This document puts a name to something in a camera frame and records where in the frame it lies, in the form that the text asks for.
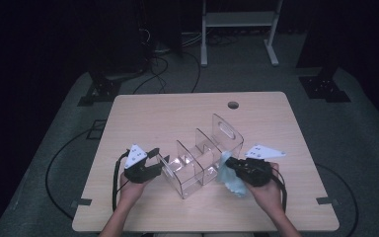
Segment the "black flat stand base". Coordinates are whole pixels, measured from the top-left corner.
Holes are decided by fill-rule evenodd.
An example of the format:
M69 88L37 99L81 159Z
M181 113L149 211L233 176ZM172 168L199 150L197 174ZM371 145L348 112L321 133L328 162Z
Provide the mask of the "black flat stand base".
M299 81L309 99L324 99L327 103L349 103L350 98L342 91L333 77L338 67L324 66L317 75L301 76Z

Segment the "black stand base with feet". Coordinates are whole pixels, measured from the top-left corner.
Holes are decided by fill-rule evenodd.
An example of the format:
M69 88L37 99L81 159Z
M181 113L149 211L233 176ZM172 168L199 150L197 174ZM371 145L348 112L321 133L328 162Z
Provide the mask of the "black stand base with feet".
M110 79L103 72L91 70L89 72L92 83L86 94L78 102L78 107L90 107L95 103L112 102L118 95L121 79Z

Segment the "person's right hand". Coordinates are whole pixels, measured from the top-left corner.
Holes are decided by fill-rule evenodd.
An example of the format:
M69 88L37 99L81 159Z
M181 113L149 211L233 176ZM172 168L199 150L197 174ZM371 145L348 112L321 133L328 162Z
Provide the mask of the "person's right hand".
M246 183L246 187L253 195L259 207L269 216L284 215L281 203L281 192L275 181L269 181L262 187L254 187Z

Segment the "white metal stand frame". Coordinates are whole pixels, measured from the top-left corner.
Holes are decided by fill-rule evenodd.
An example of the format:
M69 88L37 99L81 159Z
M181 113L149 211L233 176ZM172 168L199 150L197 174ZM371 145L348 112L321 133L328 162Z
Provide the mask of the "white metal stand frame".
M273 40L278 25L283 0L277 0L273 11L266 12L222 12L206 11L206 0L202 0L200 65L208 65L207 30L212 28L269 27L268 38L264 40L265 49L272 66L279 62L273 49Z

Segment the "light blue cleaning cloth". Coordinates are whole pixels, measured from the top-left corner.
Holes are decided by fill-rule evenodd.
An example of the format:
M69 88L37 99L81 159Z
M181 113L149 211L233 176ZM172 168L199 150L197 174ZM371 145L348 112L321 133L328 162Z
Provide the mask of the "light blue cleaning cloth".
M247 188L244 182L237 177L235 170L226 165L231 157L230 151L221 153L216 181L222 183L232 194L241 198L247 194Z

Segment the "clear acrylic divided organizer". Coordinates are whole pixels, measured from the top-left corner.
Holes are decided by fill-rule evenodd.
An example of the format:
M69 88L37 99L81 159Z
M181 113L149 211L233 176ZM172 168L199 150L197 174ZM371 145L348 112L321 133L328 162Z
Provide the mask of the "clear acrylic divided organizer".
M215 180L222 153L230 152L233 157L238 157L244 143L243 136L217 114L212 115L212 128L209 134L199 128L194 134L193 147L185 147L177 141L176 157L158 157L158 161L163 164L164 177L182 199L188 198Z

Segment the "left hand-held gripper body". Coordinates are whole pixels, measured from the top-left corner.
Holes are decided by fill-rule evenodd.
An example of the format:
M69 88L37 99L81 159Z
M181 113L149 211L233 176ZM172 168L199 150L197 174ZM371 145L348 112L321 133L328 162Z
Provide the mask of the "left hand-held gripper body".
M124 164L124 175L130 182L141 184L156 177L153 165L146 166L147 153L137 144L131 146Z

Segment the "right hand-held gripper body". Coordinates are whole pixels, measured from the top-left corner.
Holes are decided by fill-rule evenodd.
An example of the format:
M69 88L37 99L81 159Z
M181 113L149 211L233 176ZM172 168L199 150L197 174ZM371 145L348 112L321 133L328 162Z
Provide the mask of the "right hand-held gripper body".
M281 188L285 185L279 172L267 161L267 158L281 158L285 153L280 150L255 144L245 152L245 158L238 161L238 176L253 187L262 187L275 181Z

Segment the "dark equipment rack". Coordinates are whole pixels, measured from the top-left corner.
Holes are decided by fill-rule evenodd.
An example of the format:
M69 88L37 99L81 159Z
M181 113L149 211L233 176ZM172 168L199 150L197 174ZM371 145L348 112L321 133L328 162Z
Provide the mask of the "dark equipment rack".
M104 70L136 73L147 70L134 0L93 0L95 40L104 56Z

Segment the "person's left hand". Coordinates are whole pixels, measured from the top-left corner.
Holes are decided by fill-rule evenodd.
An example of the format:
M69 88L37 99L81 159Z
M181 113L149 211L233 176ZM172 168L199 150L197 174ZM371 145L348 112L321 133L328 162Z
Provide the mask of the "person's left hand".
M120 176L120 197L118 201L119 206L133 207L136 202L142 196L145 187L149 184L149 181L144 183L132 183L124 174Z

